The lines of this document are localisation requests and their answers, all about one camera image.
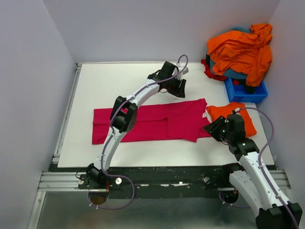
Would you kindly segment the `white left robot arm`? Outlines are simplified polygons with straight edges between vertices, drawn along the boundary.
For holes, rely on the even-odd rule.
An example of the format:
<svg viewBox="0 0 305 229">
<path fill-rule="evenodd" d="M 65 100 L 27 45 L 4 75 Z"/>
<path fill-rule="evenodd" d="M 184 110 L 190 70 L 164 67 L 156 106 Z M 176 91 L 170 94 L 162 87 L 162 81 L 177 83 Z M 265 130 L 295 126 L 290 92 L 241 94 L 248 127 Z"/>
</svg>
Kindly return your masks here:
<svg viewBox="0 0 305 229">
<path fill-rule="evenodd" d="M 127 97 L 116 98 L 102 152 L 86 168 L 89 183 L 94 188 L 102 188 L 105 185 L 112 157 L 122 139 L 134 128 L 140 106 L 163 89 L 178 98 L 185 97 L 186 80 L 183 76 L 188 73 L 187 65 L 188 63 L 181 65 L 180 62 L 177 64 L 164 62 L 161 69 L 147 77 L 140 89 Z"/>
</svg>

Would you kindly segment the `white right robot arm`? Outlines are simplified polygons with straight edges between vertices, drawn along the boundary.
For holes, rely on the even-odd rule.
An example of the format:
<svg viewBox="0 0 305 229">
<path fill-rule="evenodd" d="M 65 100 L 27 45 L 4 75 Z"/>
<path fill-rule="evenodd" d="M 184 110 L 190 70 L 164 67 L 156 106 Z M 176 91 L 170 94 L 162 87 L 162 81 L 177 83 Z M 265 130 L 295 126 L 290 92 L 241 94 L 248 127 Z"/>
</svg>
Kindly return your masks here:
<svg viewBox="0 0 305 229">
<path fill-rule="evenodd" d="M 302 208 L 292 203 L 275 182 L 257 145 L 246 137 L 242 116 L 220 116 L 204 130 L 216 141 L 227 143 L 235 156 L 237 163 L 224 165 L 219 181 L 225 187 L 233 185 L 242 195 L 254 213 L 257 228 L 299 228 Z"/>
</svg>

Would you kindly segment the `magenta t-shirt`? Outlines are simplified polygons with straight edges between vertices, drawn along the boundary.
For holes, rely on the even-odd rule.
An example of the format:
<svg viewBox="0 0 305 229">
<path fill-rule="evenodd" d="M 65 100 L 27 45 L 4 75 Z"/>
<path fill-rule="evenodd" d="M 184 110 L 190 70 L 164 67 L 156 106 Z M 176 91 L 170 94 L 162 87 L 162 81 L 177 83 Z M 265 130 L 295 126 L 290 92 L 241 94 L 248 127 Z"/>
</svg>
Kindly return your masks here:
<svg viewBox="0 0 305 229">
<path fill-rule="evenodd" d="M 203 115 L 206 106 L 205 99 L 143 105 L 139 108 L 135 127 L 122 142 L 179 139 L 197 142 L 199 138 L 210 137 L 203 129 L 210 124 Z"/>
</svg>

